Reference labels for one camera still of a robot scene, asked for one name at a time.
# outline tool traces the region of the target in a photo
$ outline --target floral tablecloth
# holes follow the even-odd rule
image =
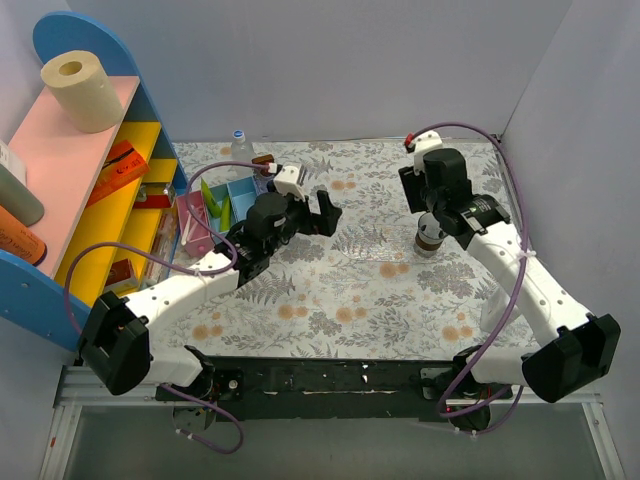
[[[507,195],[490,144],[454,141],[477,192]],[[297,235],[261,276],[215,298],[159,333],[172,347],[208,355],[450,359],[482,342],[483,299],[495,288],[485,269],[448,238],[437,255],[414,252],[419,215],[409,213],[397,171],[411,164],[399,141],[258,143],[258,154],[305,165],[307,188],[330,192],[344,209],[332,238]],[[176,144],[188,175],[229,160],[228,146]],[[205,174],[210,185],[237,178],[226,168]],[[184,251],[178,263],[188,265]],[[515,322],[499,346],[533,345]]]

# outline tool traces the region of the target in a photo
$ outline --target bottle cap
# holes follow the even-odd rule
[[[235,132],[233,132],[233,139],[236,141],[236,143],[244,143],[246,140],[244,132],[242,130],[236,130]]]

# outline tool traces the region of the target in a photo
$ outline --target water bottle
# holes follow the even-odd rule
[[[242,130],[236,130],[233,132],[233,143],[231,144],[231,158],[235,162],[251,163],[256,157],[256,152],[253,151],[253,145],[244,135]],[[251,169],[244,167],[234,167],[235,172],[239,177],[247,177],[251,175]]]

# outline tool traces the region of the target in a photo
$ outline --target toilet paper roll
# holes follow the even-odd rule
[[[124,116],[109,77],[91,52],[73,50],[58,55],[42,67],[40,77],[82,132],[102,132]]]

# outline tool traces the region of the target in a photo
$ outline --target orange bottle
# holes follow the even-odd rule
[[[0,250],[13,253],[36,266],[47,255],[47,246],[16,217],[0,207]]]

